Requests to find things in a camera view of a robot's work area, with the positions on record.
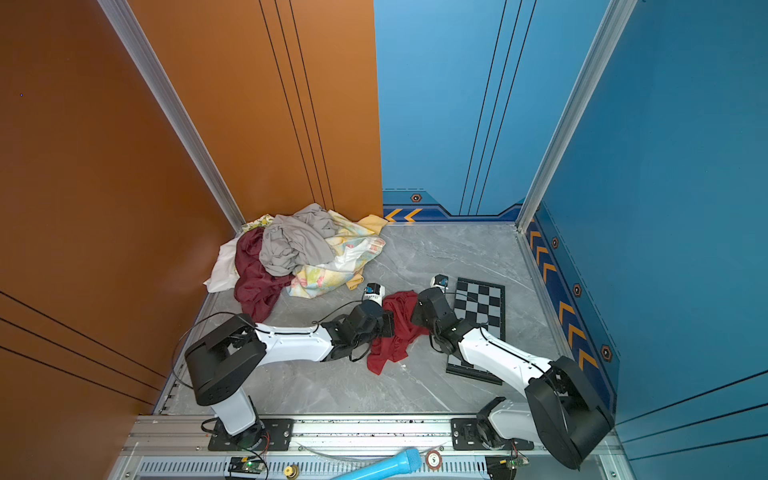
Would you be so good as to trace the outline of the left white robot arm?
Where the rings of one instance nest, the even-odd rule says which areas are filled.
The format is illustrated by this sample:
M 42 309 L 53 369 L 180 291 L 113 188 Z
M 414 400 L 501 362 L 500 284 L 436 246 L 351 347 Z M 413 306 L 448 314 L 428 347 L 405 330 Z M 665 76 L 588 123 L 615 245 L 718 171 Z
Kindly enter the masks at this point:
M 351 359 L 355 349 L 395 333 L 394 314 L 374 300 L 311 327 L 273 327 L 235 314 L 184 352 L 198 405 L 212 408 L 216 426 L 237 437 L 260 423 L 244 382 L 262 365 Z

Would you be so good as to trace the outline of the red fuzzy cloth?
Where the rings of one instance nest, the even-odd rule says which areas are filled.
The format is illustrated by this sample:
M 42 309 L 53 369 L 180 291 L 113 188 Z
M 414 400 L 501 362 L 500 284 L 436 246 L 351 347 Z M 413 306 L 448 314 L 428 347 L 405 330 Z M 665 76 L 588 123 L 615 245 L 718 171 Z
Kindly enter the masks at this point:
M 393 318 L 394 334 L 392 337 L 380 337 L 373 342 L 367 356 L 367 368 L 375 375 L 380 375 L 388 361 L 397 363 L 408 357 L 408 347 L 420 336 L 428 335 L 429 330 L 415 325 L 412 316 L 418 306 L 418 294 L 415 291 L 401 291 L 387 295 L 383 299 L 383 309 Z

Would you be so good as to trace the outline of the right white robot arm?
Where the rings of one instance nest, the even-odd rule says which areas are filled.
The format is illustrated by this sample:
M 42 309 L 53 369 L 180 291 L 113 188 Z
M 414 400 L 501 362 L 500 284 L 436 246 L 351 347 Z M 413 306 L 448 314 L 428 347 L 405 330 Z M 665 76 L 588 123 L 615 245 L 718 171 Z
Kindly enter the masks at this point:
M 516 440 L 542 445 L 563 466 L 577 470 L 608 433 L 614 417 L 577 363 L 520 350 L 473 320 L 457 317 L 439 287 L 417 296 L 412 322 L 426 328 L 439 351 L 485 370 L 525 396 L 518 408 L 497 397 L 476 415 L 470 438 L 490 449 Z

